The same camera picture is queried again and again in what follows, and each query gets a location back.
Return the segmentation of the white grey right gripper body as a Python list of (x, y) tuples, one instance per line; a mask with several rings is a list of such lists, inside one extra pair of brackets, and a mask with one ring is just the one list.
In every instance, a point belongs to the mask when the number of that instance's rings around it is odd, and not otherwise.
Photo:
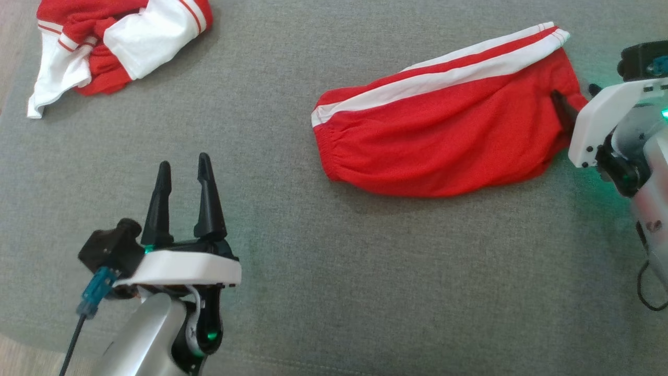
[(597, 165), (594, 152), (641, 100), (666, 94), (667, 78), (651, 78), (605, 87), (578, 113), (568, 157), (577, 168)]

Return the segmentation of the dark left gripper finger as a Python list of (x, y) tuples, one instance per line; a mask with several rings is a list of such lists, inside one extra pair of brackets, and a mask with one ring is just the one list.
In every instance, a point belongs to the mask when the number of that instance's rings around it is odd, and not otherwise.
[(201, 152), (198, 157), (197, 180), (201, 185), (201, 195), (198, 221), (194, 226), (194, 236), (207, 241), (222, 241), (227, 236), (226, 224), (214, 177), (214, 169), (209, 155), (205, 152)]
[(174, 242), (170, 233), (169, 198), (172, 192), (170, 164), (167, 160), (158, 167), (157, 181), (153, 188), (141, 244), (147, 248), (168, 246)]

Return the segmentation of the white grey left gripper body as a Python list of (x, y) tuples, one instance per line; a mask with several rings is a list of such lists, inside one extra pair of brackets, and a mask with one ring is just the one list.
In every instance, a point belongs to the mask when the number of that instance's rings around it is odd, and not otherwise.
[(241, 263), (226, 241), (184, 241), (145, 253), (135, 271), (119, 277), (114, 288), (232, 287), (241, 284), (242, 276)]

